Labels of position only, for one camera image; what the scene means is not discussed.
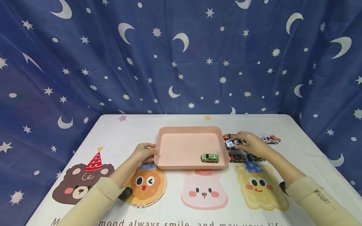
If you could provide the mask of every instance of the star print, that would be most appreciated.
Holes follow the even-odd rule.
[[[29,31],[30,29],[33,29],[33,30],[34,30],[33,25],[30,24],[28,21],[21,21],[21,22],[23,22],[23,26],[26,27],[26,28],[28,29],[28,31]]]
[[[212,64],[212,59],[210,59],[210,58],[208,58],[208,59],[206,59],[206,64]]]
[[[50,89],[49,87],[46,89],[43,89],[43,90],[45,90],[45,94],[48,94],[49,96],[51,93],[53,93],[53,91],[52,91],[53,89]]]
[[[334,131],[332,131],[332,129],[327,129],[327,134],[329,134],[329,136],[334,136]]]
[[[31,133],[31,128],[29,128],[27,125],[24,127],[23,126],[23,128],[24,128],[24,130],[23,131],[25,131],[27,134],[29,134],[29,133]]]
[[[247,36],[249,35],[249,30],[248,30],[248,29],[246,29],[246,30],[243,31],[243,32],[244,32],[243,36],[247,37]]]
[[[64,74],[69,74],[70,73],[70,71],[68,69],[65,69],[65,68],[63,68],[62,72],[64,72]]]
[[[211,8],[211,9],[207,8],[206,14],[207,14],[207,17],[208,17],[208,18],[209,18],[209,17],[212,17],[212,15],[214,14],[214,12],[212,11],[212,8]]]
[[[67,101],[67,98],[66,97],[60,97],[60,102],[64,103],[65,101]]]
[[[357,84],[357,85],[359,85],[360,83],[362,83],[362,77],[361,77],[361,76],[359,76],[359,77],[358,77],[358,79],[356,79],[355,81],[356,81],[356,82],[358,82],[358,84]]]
[[[57,150],[57,148],[54,145],[52,145],[51,146],[51,152],[56,152],[56,150]]]
[[[224,60],[223,64],[224,64],[224,66],[227,66],[227,67],[228,67],[229,61]]]
[[[7,144],[7,143],[3,142],[3,145],[0,145],[0,152],[4,151],[6,153],[8,151],[8,149],[13,148],[13,147],[10,146],[11,143],[12,142]]]
[[[85,43],[87,45],[88,45],[88,42],[90,42],[90,41],[88,41],[88,38],[86,38],[84,36],[82,36],[80,39],[82,40],[82,43]]]
[[[84,70],[81,70],[81,71],[82,71],[82,73],[83,73],[84,75],[86,75],[86,74],[89,75],[89,74],[88,74],[89,71],[87,71],[87,69],[84,69]]]
[[[118,119],[119,119],[119,121],[125,121],[126,118],[127,118],[126,115],[121,115]]]

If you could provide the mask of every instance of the orange cartoon face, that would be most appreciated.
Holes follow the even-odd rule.
[[[262,172],[247,172],[244,164],[235,167],[245,203],[250,209],[288,210],[289,202],[279,188],[272,169],[267,165],[260,165],[260,167]]]

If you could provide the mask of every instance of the sleeve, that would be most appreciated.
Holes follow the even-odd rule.
[[[294,181],[286,192],[303,208],[316,226],[362,226],[311,177]]]
[[[101,177],[96,185],[57,224],[57,226],[98,225],[101,217],[124,191],[110,178]]]

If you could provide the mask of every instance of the crescent moon print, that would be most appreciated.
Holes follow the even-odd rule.
[[[292,23],[296,20],[296,19],[301,19],[304,20],[303,15],[300,13],[293,13],[288,21],[287,21],[287,25],[285,26],[285,29],[287,30],[287,33],[290,34],[290,26],[292,25]]]
[[[175,39],[181,39],[184,42],[184,50],[182,52],[185,52],[187,47],[189,46],[189,37],[187,37],[185,33],[178,33],[177,35],[175,35],[175,37],[173,37],[172,40]]]
[[[352,39],[350,37],[340,37],[330,42],[338,42],[339,44],[341,44],[341,51],[336,56],[332,57],[332,59],[343,56],[349,50],[349,48],[351,48],[352,45]]]
[[[125,41],[128,45],[130,45],[130,43],[126,39],[126,34],[125,34],[127,29],[133,29],[134,30],[134,27],[132,27],[131,25],[126,24],[126,23],[120,23],[118,25],[119,35],[121,36],[123,41]]]
[[[72,17],[72,9],[69,7],[68,3],[65,0],[59,0],[59,2],[62,4],[63,8],[61,12],[60,13],[54,13],[52,11],[50,12],[62,19],[70,19]]]
[[[69,129],[70,127],[72,127],[72,125],[73,125],[73,118],[72,118],[70,123],[64,123],[62,121],[62,117],[61,116],[59,117],[59,119],[58,119],[59,128],[61,128],[61,129]]]

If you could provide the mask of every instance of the starry fabric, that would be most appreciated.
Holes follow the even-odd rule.
[[[102,114],[288,114],[362,194],[361,9],[0,2],[0,224],[27,222]]]

